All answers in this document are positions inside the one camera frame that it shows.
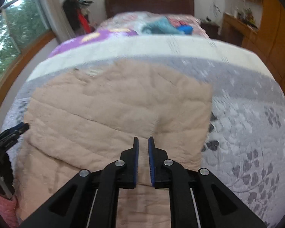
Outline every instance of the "purple blanket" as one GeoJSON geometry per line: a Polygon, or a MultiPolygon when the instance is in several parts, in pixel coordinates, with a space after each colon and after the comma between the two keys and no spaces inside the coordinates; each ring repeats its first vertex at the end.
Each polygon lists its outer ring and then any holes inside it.
{"type": "Polygon", "coordinates": [[[131,37],[136,35],[138,35],[136,31],[127,28],[99,30],[97,32],[93,32],[63,42],[51,52],[49,58],[82,45],[104,41],[109,38],[131,37]]]}

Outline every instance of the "pink quilt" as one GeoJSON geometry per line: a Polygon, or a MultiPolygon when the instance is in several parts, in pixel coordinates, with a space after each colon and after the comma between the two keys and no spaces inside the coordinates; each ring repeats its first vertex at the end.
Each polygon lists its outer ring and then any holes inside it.
{"type": "Polygon", "coordinates": [[[200,21],[191,16],[191,15],[177,15],[177,14],[156,14],[149,12],[129,12],[129,13],[120,13],[105,20],[100,24],[97,31],[103,29],[118,29],[118,28],[129,28],[136,31],[138,34],[141,34],[141,29],[148,23],[155,22],[162,18],[163,16],[167,17],[169,20],[179,20],[183,21],[185,24],[192,26],[193,32],[192,36],[201,36],[206,39],[209,38],[207,33],[200,26],[200,21]]]}

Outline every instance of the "wooden headboard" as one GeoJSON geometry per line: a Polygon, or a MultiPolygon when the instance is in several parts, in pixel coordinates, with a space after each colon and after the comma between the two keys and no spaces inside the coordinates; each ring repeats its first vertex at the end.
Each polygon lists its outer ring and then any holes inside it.
{"type": "Polygon", "coordinates": [[[105,0],[105,9],[107,18],[135,11],[194,15],[194,0],[105,0]]]}

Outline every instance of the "pink fabric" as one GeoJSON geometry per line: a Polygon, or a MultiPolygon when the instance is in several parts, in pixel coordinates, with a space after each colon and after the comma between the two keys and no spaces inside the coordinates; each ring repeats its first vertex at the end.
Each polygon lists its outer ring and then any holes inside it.
{"type": "Polygon", "coordinates": [[[168,20],[169,20],[170,24],[174,27],[189,25],[188,23],[184,22],[183,20],[178,20],[178,19],[174,19],[174,18],[171,18],[168,20]]]}
{"type": "Polygon", "coordinates": [[[119,13],[113,18],[105,20],[102,22],[98,30],[103,29],[117,29],[117,28],[129,28],[136,31],[138,34],[141,33],[141,29],[148,23],[155,22],[160,18],[167,17],[170,21],[180,22],[182,25],[192,26],[193,32],[192,36],[201,36],[208,39],[209,36],[203,28],[200,26],[200,21],[191,15],[182,15],[182,14],[156,14],[149,12],[127,12],[119,13]]]}
{"type": "Polygon", "coordinates": [[[19,226],[16,217],[16,205],[17,199],[15,196],[13,196],[12,200],[7,200],[0,196],[0,215],[10,228],[16,228],[19,226]]]}

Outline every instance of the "green leaves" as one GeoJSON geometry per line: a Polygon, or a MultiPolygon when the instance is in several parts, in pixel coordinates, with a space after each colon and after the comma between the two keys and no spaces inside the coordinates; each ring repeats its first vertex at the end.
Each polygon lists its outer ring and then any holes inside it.
{"type": "MultiPolygon", "coordinates": [[[[16,44],[23,50],[45,32],[46,28],[40,18],[36,0],[21,1],[22,3],[19,6],[11,5],[5,12],[16,44]]],[[[18,55],[19,53],[11,40],[5,21],[0,14],[0,78],[18,55]]]]}

